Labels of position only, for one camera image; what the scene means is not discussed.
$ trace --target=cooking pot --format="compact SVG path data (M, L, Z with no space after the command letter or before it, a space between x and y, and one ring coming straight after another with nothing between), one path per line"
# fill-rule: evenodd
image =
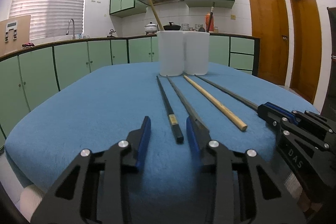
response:
M147 24L145 26L145 32L149 33L149 32L157 32L157 26L156 24L154 24L153 22L149 22L149 24Z
M164 25L163 28L165 31L179 31L181 26L174 24L174 22L169 22L169 25Z

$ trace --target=beige board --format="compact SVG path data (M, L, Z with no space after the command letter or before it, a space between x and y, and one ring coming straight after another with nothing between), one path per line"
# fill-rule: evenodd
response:
M0 56L22 49L22 44L29 43L29 29L31 16L13 17L0 22ZM5 42L7 24L17 20L17 38L13 39L13 30L8 33Z

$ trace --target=wooden countertop edge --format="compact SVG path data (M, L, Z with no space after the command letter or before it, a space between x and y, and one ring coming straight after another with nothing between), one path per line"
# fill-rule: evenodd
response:
M241 37L241 38L249 38L249 39L259 39L259 37L252 37L248 35L240 35L240 34L230 34L230 33L210 33L210 35L223 35L227 37ZM3 56L0 57L0 62L4 61L8 58L11 58L13 56L17 56L20 54L24 54L26 52L32 52L35 50L39 50L42 48L48 48L52 46L59 46L59 45L64 45L64 44L71 44L71 43L78 43L78 42L87 42L87 41L104 41L104 40L120 40L120 39L134 39L134 38L143 38L143 37L155 37L155 34L149 34L149 35L138 35L135 37L94 37L94 38L82 38L82 39L76 39L76 40L62 40L62 41L55 41L55 42L49 42L49 43L43 43L36 45L34 47L29 47L29 48L23 48L21 50L17 50L14 52L9 52L7 54L4 54Z

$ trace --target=white plastic container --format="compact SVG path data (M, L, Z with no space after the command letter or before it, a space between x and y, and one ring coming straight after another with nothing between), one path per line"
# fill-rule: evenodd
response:
M184 32L184 71L189 75L205 75L209 65L208 32Z
M181 75L184 69L184 48L182 31L159 31L160 75Z

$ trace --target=blue gripper pad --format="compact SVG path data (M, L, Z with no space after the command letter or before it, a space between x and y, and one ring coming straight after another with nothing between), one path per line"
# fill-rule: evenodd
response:
M294 116L294 114L293 114L292 112L289 112L289 111L287 111L287 110L285 110L285 109L283 109L283 108L281 108L281 107L279 107L279 106L277 106L277 105L274 105L274 104L272 104L272 103L270 103L270 102L267 102L267 103L265 103L264 105L267 106L267 107L269 107L269 108L272 108L272 109L274 109L274 110L276 110L276 111L279 111L279 112L281 112L281 113L284 114L284 115L286 115L286 116L289 118L289 121L290 121L291 123L293 123L293 124L295 124L295 125L298 125L298 124L299 124L299 123L297 122L297 120L295 119L295 116Z
M143 134L138 148L138 159L135 164L135 168L138 171L143 170L144 167L148 143L152 132L151 128L152 128L151 119L148 117L147 122L144 125Z
M193 130L193 125L191 123L190 116L186 120L186 130L187 130L187 137L188 137L189 147L191 150L191 155L193 158L193 164L195 166L200 166L200 148L196 140L196 136Z

